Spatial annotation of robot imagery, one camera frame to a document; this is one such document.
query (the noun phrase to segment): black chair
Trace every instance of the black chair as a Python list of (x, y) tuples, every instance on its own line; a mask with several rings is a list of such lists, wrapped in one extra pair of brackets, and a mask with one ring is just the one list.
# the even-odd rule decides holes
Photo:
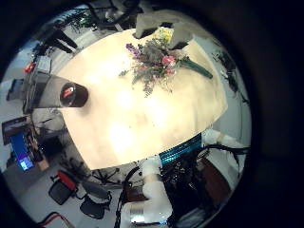
[[(84, 187), (86, 193), (79, 200), (83, 200), (80, 210), (87, 216), (94, 219), (102, 219), (105, 214), (105, 210), (110, 210), (109, 205), (112, 201), (112, 196), (109, 191), (106, 191), (99, 183), (83, 180), (82, 186)], [(98, 198), (103, 200), (102, 202), (97, 202), (93, 198)]]

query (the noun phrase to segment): computer monitor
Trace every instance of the computer monitor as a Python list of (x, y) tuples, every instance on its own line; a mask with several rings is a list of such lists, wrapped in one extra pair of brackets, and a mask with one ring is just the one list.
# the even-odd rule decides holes
[(18, 133), (16, 135), (10, 136), (10, 143), (20, 167), (24, 171), (33, 167), (34, 165), (29, 157), (24, 134)]

